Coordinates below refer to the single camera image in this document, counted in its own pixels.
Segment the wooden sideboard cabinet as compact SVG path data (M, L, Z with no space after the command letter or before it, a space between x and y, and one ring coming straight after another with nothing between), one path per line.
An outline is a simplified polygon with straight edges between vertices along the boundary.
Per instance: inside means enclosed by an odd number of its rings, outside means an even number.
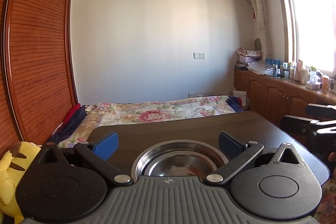
M335 94L309 90L291 79L260 76L250 71L234 70L234 88L246 92L246 108L278 125L285 115L310 118L305 108L310 103L335 105Z

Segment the bottles on windowsill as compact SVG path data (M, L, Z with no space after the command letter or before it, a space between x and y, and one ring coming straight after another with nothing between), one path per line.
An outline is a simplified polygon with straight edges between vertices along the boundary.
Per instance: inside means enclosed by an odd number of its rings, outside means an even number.
M267 76L272 79L284 81L287 84L296 85L307 90L318 90L335 94L335 76L329 76L315 67L306 67L301 60L297 63L280 62L279 60L267 59L268 65L278 65L277 75L273 68L267 71Z

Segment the yellow plush toy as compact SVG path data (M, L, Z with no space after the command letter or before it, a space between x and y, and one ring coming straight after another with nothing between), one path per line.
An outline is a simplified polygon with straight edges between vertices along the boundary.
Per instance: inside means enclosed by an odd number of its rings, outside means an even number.
M39 145L20 141L1 158L1 223L13 218L14 223L24 220L15 198L17 186L36 155Z

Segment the patterned curtain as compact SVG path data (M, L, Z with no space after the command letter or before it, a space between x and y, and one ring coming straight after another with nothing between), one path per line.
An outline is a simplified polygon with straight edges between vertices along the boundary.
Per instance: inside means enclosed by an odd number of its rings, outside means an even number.
M263 60L270 59L271 52L270 52L270 43L266 30L267 16L266 16L265 0L251 0L251 2L256 16L259 39L261 42L262 59Z

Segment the clutter pile on cabinet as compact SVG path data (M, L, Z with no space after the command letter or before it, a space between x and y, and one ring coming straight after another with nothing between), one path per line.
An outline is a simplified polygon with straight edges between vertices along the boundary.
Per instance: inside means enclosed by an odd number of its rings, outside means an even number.
M261 40L259 38L254 41L254 46L254 50L247 50L242 47L236 50L236 54L238 55L238 60L235 65L236 68L246 70L249 65L262 60L263 54Z

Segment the navy blue blanket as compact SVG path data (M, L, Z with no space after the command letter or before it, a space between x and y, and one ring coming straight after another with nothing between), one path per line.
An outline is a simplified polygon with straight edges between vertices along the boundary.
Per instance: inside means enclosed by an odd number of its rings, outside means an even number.
M76 110L69 121L61 125L59 129L56 130L56 133L52 135L52 137L49 139L49 142L59 144L61 141L64 141L70 137L86 117L87 112L85 108L86 105L83 105L78 110Z

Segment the floral bed blanket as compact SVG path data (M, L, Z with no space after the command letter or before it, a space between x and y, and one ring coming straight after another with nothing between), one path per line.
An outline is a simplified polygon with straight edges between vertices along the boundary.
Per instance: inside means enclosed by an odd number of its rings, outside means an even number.
M241 100L233 96L208 96L166 102L99 103L86 105L87 115L60 148L86 141L100 126L166 122L240 113Z

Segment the red cloth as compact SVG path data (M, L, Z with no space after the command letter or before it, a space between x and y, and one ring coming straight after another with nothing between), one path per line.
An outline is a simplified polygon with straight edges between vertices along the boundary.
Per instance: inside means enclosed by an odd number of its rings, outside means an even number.
M81 105L78 103L75 106L73 106L70 111L67 113L66 117L63 120L62 125L60 126L60 129L64 128L67 123L70 121L70 119L73 117L73 115L81 108Z

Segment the large steel bowl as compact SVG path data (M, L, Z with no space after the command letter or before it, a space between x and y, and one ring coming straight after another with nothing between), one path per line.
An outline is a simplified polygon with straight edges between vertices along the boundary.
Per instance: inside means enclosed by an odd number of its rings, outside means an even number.
M217 148L196 140L171 140L155 144L135 159L131 177L196 176L203 180L208 174L228 163Z

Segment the wall outlet strip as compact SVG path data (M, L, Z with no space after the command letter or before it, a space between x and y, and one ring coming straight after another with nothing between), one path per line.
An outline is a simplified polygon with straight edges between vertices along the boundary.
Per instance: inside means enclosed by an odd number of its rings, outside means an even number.
M214 92L197 92L197 93L189 93L189 98L197 98L197 97L208 97L213 96Z

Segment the wooden louvered wardrobe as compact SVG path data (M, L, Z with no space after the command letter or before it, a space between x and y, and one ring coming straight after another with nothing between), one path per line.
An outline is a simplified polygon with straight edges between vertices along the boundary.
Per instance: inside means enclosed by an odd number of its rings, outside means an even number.
M1 0L1 152L43 144L77 104L71 0Z

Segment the white wall switch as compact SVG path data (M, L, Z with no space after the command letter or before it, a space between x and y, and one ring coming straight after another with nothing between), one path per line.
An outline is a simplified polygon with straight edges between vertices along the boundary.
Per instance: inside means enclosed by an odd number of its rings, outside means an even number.
M194 53L193 58L194 59L205 59L206 55L205 55L205 53Z

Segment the white paper box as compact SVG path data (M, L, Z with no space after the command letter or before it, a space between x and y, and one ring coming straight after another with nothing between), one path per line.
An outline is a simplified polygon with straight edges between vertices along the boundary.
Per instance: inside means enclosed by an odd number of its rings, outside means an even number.
M234 90L233 96L241 100L241 104L243 107L247 106L247 92L246 91Z

